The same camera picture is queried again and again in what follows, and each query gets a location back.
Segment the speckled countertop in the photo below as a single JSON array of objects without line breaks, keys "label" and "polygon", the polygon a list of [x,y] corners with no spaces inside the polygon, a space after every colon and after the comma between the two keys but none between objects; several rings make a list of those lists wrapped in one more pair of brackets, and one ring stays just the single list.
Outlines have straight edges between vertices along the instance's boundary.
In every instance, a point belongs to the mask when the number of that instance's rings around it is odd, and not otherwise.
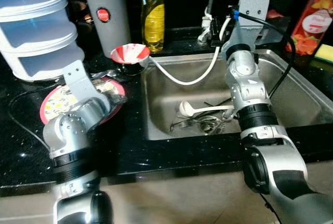
[{"label": "speckled countertop", "polygon": [[[195,38],[169,42],[160,56],[211,52],[196,44]],[[101,51],[87,52],[90,72],[112,68]],[[298,65],[298,70],[329,98],[333,95],[332,72],[321,65]],[[47,150],[8,116],[9,102],[25,91],[44,88],[51,82],[25,83],[9,69],[0,74],[0,196],[43,192],[54,181]],[[220,171],[241,170],[239,134],[150,141],[144,134],[140,77],[122,84],[128,102],[108,122],[90,133],[94,162],[102,176],[135,175],[157,170],[215,167]],[[42,137],[39,109],[50,90],[21,97],[12,114],[28,129]],[[333,124],[287,129],[306,162],[333,158]]]}]

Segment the soap dispenser bottle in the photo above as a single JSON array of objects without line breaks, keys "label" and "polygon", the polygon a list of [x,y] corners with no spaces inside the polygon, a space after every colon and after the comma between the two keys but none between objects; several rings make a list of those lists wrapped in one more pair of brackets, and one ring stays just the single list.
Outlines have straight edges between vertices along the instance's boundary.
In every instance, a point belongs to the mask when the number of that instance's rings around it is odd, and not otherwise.
[{"label": "soap dispenser bottle", "polygon": [[163,49],[164,0],[146,0],[142,7],[142,39],[151,52]]}]

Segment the stainless steel sink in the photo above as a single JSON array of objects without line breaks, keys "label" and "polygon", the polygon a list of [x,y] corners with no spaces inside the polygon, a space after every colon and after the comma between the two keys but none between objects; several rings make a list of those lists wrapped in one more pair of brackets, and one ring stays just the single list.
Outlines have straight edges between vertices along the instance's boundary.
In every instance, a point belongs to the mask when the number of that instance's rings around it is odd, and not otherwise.
[{"label": "stainless steel sink", "polygon": [[[270,91],[280,78],[287,63],[270,50],[258,50],[260,78]],[[175,78],[192,81],[208,67],[213,54],[156,58]],[[201,82],[181,86],[164,76],[151,64],[142,73],[146,134],[149,140],[172,139],[206,135],[200,124],[181,128],[170,125],[183,121],[177,116],[178,105],[187,100],[194,108],[216,105],[230,98],[224,82],[226,62],[217,60],[211,73]],[[306,126],[333,122],[333,103],[309,81],[292,69],[271,99],[278,121],[285,127]],[[221,112],[214,116],[221,118]],[[240,132],[237,120],[223,123],[222,133]]]}]

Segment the spoon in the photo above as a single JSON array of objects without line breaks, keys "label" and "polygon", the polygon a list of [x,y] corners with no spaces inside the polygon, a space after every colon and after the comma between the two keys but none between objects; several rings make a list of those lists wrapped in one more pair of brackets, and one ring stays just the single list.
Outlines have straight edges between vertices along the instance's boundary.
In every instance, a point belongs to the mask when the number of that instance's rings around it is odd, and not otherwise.
[{"label": "spoon", "polygon": [[187,117],[191,117],[194,114],[203,111],[229,110],[233,108],[234,106],[213,106],[213,107],[194,109],[187,101],[182,101],[181,104],[179,105],[179,111],[181,112],[181,114]]}]

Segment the white tube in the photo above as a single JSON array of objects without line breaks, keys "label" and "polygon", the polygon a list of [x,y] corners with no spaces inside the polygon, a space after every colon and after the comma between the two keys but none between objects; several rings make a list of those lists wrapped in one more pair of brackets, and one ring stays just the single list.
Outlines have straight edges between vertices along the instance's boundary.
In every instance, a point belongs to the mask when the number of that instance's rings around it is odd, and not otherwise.
[{"label": "white tube", "polygon": [[[220,35],[219,35],[219,38],[220,40],[222,40],[222,36],[223,36],[223,33],[228,25],[228,23],[230,22],[231,18],[230,17],[227,17],[221,27],[221,31],[220,31]],[[217,60],[217,57],[219,55],[219,52],[220,52],[220,47],[218,46],[216,49],[215,49],[215,53],[214,53],[214,56],[213,56],[213,59],[211,61],[211,63],[209,64],[207,70],[203,73],[203,75],[201,75],[200,77],[198,77],[196,80],[193,80],[193,81],[190,81],[190,82],[183,82],[183,81],[180,81],[176,78],[174,78],[170,73],[168,73],[157,61],[155,61],[152,57],[149,57],[150,60],[157,66],[158,69],[160,69],[160,71],[165,75],[167,76],[169,79],[171,79],[173,82],[177,83],[177,84],[180,84],[180,85],[194,85],[198,82],[200,82],[201,80],[203,80],[209,73],[210,71],[213,69],[215,63],[216,63],[216,60]]]}]

